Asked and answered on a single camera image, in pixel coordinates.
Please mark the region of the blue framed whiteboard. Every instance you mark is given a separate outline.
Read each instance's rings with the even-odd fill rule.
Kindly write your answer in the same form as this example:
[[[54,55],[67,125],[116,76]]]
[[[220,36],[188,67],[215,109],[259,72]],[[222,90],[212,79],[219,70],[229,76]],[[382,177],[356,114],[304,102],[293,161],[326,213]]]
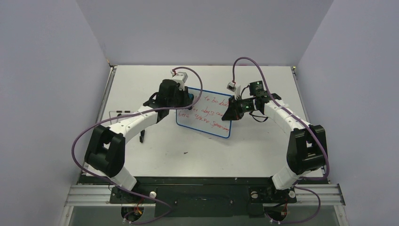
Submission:
[[[200,100],[190,109],[176,111],[179,126],[205,132],[221,138],[231,135],[231,121],[223,121],[230,95],[203,90]]]

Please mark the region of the blue and black eraser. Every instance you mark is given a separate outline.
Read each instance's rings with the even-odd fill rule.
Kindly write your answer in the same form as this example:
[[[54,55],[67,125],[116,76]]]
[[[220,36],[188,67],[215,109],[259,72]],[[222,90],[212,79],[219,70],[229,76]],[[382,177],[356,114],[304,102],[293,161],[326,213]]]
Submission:
[[[188,105],[191,105],[194,100],[194,95],[191,93],[188,93]]]

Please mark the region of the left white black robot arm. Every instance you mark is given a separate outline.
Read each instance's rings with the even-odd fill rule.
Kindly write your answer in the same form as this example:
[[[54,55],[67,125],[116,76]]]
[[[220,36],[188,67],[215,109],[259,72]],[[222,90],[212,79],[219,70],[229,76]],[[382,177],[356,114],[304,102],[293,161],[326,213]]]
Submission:
[[[191,109],[196,102],[183,81],[163,80],[159,90],[136,112],[119,116],[119,122],[107,127],[103,126],[102,122],[94,126],[84,162],[102,175],[86,168],[82,170],[115,185],[122,190],[122,197],[128,202],[136,202],[140,197],[156,202],[156,198],[140,194],[140,189],[136,186],[137,179],[124,166],[126,144],[147,127],[168,116],[170,110]]]

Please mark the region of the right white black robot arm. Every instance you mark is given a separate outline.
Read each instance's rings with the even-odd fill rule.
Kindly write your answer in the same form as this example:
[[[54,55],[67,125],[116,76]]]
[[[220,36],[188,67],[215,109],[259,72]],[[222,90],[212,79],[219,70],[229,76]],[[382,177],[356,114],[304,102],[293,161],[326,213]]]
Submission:
[[[228,108],[222,120],[237,121],[245,113],[259,111],[289,136],[287,163],[268,178],[264,194],[272,203],[290,200],[289,193],[298,180],[327,164],[325,130],[320,125],[311,125],[293,113],[279,95],[271,94],[264,88],[262,81],[252,82],[248,87],[250,97],[243,99],[236,83],[228,83],[227,89],[233,91],[234,95],[228,99]]]

